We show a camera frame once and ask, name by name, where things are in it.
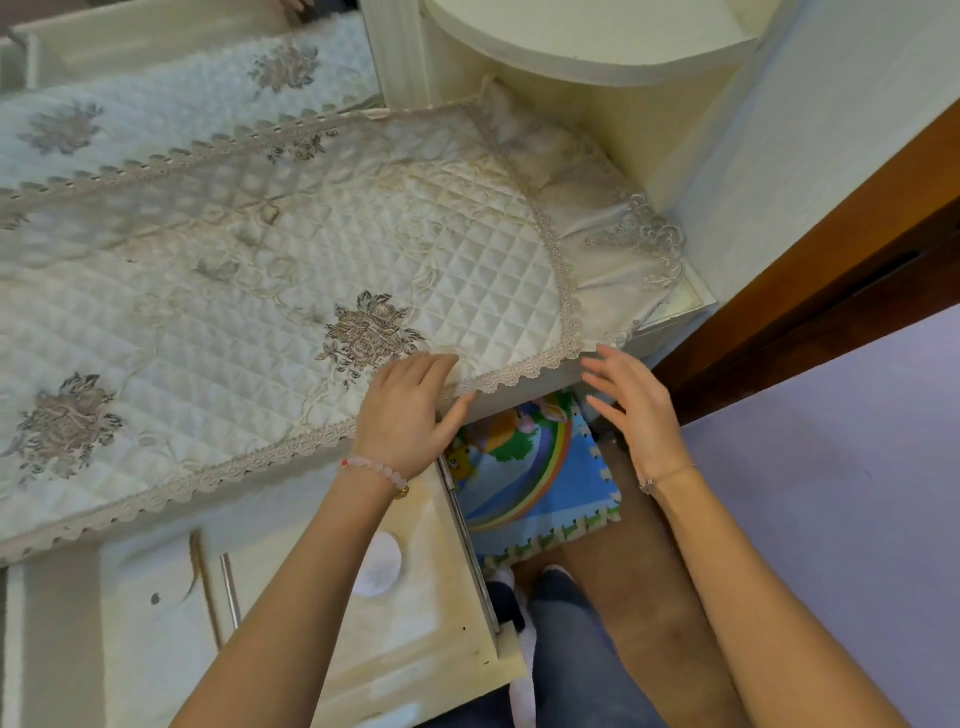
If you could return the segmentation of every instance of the fabric cover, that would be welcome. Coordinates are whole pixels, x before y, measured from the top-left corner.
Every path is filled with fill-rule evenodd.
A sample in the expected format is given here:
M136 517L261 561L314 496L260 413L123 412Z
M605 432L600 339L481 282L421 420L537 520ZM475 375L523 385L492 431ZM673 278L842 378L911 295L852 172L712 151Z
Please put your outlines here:
M0 203L0 558L352 434L376 370L492 392L623 342L683 232L497 84L307 117Z

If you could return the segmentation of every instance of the white wall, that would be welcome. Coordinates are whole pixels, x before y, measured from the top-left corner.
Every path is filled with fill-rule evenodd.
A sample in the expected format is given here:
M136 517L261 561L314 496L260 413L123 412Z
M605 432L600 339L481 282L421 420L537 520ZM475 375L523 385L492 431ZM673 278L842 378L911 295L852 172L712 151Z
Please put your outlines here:
M960 306L684 435L760 553L910 723L960 724Z
M725 303L960 98L956 0L809 0L676 209Z

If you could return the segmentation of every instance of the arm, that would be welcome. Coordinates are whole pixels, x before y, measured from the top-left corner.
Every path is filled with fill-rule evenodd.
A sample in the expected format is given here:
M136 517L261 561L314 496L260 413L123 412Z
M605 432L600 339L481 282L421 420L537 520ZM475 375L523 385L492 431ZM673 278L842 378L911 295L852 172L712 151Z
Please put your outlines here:
M637 476L673 528L720 648L757 728L905 728L906 721L810 614L717 499L690 455L670 395L636 359L600 347L584 381L621 412L590 403L627 439Z
M360 408L353 454L408 480L426 470L453 439L472 399L460 398L436 423L440 391L456 362L456 356L423 353L380 370ZM395 496L380 473L340 471L172 728L310 725L353 582Z

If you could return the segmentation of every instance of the hand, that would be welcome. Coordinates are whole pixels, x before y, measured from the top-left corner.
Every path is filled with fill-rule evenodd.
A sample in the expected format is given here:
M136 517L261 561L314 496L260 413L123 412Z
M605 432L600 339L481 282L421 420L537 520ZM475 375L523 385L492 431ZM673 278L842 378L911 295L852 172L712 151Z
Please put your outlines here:
M307 5L312 6L314 0L275 0L280 5L281 10L290 9L293 12L300 12Z
M460 397L437 422L440 391L459 358L421 352L381 369L360 406L352 454L383 463L407 480L425 471L453 441L475 395Z
M621 412L593 395L587 401L627 438L636 474L663 478L692 464L680 433L670 393L653 373L627 353L602 344L603 358L582 358L584 382L610 395Z

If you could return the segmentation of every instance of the jeans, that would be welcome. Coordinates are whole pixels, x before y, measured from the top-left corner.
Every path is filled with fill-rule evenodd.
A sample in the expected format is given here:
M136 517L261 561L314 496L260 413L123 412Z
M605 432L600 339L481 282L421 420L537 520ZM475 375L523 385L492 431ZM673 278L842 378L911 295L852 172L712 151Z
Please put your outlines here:
M538 728L666 728L620 662L593 605L569 577L546 571L534 590L530 615L537 626L533 678ZM508 689L424 725L512 728Z

